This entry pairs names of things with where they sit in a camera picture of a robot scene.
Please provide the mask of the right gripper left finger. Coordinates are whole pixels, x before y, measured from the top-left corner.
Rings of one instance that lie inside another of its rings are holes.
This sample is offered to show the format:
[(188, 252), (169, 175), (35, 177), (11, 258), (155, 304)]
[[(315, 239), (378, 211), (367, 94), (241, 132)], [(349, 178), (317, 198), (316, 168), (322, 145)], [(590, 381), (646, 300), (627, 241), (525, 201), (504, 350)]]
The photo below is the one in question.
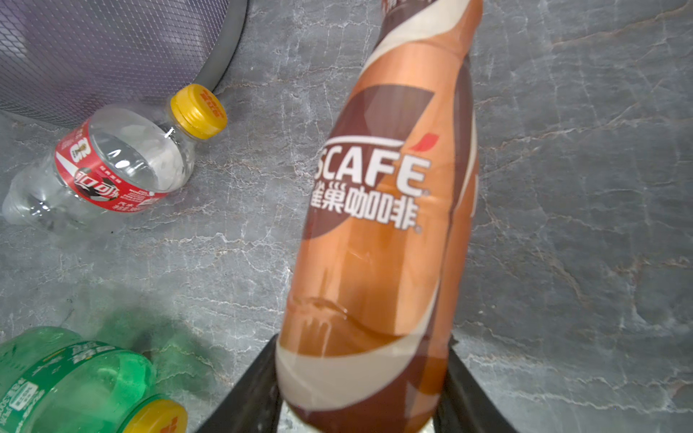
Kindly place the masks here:
[(274, 335), (198, 433), (276, 433), (282, 396), (275, 371)]

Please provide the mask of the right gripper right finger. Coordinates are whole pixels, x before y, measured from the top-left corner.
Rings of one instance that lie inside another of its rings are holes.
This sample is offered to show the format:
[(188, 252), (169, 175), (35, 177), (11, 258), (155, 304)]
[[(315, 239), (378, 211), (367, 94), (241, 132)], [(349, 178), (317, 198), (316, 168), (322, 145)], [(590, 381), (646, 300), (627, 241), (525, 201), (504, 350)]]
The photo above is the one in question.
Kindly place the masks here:
[(440, 402), (433, 416), (436, 433), (518, 433), (462, 362), (449, 339), (449, 362)]

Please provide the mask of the brown Nescafe bottle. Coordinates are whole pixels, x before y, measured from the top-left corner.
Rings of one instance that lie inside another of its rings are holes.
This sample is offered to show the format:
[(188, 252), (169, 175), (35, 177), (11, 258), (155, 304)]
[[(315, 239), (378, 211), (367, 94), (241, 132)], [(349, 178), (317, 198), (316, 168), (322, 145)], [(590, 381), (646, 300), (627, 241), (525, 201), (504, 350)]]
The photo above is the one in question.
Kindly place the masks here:
[(440, 400), (479, 189), (479, 1), (385, 1), (321, 147), (276, 348), (321, 432), (417, 432)]

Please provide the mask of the green soda bottle yellow cap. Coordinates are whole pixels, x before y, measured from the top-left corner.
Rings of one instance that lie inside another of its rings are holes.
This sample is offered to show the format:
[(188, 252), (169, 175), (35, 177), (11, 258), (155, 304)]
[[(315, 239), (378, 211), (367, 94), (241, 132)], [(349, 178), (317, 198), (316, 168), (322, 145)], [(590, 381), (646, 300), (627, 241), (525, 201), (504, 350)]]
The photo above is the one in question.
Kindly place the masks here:
[(144, 355), (57, 327), (1, 346), (3, 432), (184, 432), (188, 422)]

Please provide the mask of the purple lined mesh trash bin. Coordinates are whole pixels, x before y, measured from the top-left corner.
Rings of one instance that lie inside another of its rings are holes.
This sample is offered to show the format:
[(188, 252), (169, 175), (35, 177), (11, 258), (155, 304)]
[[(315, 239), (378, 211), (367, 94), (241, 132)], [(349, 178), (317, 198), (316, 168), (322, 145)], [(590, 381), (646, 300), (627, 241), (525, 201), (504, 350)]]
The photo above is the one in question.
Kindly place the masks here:
[(99, 108), (218, 86), (247, 1), (4, 1), (1, 108), (75, 126)]

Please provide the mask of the red label cola bottle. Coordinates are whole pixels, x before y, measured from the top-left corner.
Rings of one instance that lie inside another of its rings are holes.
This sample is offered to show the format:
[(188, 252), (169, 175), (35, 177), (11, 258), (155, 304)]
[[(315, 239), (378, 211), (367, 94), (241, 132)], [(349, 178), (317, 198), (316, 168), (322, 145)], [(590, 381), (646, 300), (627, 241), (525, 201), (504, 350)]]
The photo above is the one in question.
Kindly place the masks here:
[(3, 217), (54, 234), (100, 232), (181, 189), (196, 146), (226, 127), (225, 108), (199, 84), (161, 104), (104, 106), (14, 176)]

